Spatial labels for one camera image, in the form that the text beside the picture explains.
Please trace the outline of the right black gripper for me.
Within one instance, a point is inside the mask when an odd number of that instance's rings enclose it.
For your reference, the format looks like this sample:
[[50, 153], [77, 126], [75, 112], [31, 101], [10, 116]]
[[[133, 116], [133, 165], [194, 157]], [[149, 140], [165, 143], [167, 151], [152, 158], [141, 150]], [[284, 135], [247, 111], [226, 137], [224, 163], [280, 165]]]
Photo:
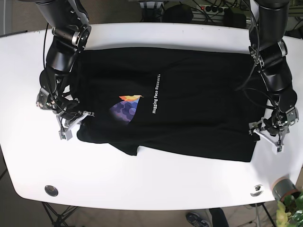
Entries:
[[62, 111], [56, 115], [57, 122], [59, 123], [59, 137], [61, 140], [70, 140], [72, 138], [72, 129], [76, 125], [81, 125], [81, 122], [88, 116], [94, 117], [94, 112], [78, 111], [74, 113], [68, 113]]

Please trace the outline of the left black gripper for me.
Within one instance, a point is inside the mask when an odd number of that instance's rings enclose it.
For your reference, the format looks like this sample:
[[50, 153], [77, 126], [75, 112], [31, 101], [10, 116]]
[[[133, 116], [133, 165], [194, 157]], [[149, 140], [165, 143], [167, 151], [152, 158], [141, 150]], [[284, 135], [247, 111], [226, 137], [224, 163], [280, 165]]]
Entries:
[[290, 126], [299, 120], [299, 113], [296, 107], [292, 107], [286, 113], [273, 110], [271, 117], [262, 117], [258, 122], [249, 123], [249, 135], [259, 136], [272, 145], [274, 153], [280, 153], [284, 149], [284, 138], [288, 134]]

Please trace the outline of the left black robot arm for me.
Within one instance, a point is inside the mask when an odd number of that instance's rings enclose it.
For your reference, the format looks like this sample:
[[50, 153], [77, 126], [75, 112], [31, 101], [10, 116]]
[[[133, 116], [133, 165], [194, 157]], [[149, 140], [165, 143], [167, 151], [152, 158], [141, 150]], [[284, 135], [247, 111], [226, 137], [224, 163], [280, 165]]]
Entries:
[[251, 73], [258, 73], [266, 86], [263, 95], [270, 101], [265, 109], [271, 116], [249, 124], [249, 134], [263, 138], [272, 145], [275, 154], [284, 150], [283, 140], [290, 126], [299, 120], [295, 107], [297, 93], [286, 61], [288, 49], [283, 40], [286, 32], [289, 1], [252, 0], [248, 3], [251, 24], [249, 52], [254, 61]]

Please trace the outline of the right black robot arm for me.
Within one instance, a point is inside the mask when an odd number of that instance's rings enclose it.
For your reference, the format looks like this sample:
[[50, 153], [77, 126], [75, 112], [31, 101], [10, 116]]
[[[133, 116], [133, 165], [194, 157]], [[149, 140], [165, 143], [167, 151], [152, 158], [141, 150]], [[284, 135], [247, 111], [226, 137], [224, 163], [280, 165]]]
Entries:
[[91, 32], [89, 16], [79, 0], [36, 0], [35, 4], [53, 34], [49, 50], [43, 51], [36, 105], [56, 115], [60, 138], [69, 140], [72, 128], [94, 114], [79, 109], [80, 101], [73, 96], [79, 80], [72, 69]]

